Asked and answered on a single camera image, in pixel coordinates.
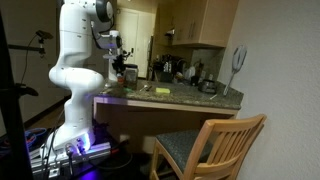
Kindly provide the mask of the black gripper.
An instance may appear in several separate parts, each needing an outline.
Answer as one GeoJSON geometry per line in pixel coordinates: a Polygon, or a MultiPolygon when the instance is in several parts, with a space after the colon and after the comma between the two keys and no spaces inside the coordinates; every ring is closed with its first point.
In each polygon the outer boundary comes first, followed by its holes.
{"type": "Polygon", "coordinates": [[[115,70],[117,74],[122,74],[125,70],[125,65],[124,65],[124,56],[123,55],[118,55],[114,62],[112,63],[112,67],[115,70]]]}

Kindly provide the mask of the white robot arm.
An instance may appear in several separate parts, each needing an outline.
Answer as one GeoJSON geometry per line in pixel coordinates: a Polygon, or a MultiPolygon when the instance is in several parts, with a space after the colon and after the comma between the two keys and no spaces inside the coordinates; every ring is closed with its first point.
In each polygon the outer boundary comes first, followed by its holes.
{"type": "Polygon", "coordinates": [[[92,126],[93,97],[105,84],[104,77],[83,67],[92,46],[116,50],[120,37],[112,30],[115,0],[63,0],[59,19],[60,53],[49,71],[55,85],[71,92],[64,104],[65,122],[42,146],[51,157],[64,154],[71,145],[78,153],[90,149],[95,141],[92,126]]]}

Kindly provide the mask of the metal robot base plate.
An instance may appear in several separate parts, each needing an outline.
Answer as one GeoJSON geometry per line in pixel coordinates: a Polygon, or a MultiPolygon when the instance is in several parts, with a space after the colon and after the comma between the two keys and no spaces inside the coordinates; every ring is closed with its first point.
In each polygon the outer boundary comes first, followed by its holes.
{"type": "Polygon", "coordinates": [[[93,163],[102,162],[110,154],[111,146],[106,142],[93,145],[88,150],[85,150],[82,145],[70,143],[60,150],[42,145],[32,151],[29,156],[35,177],[54,180],[61,175],[76,176],[92,167],[93,163]]]}

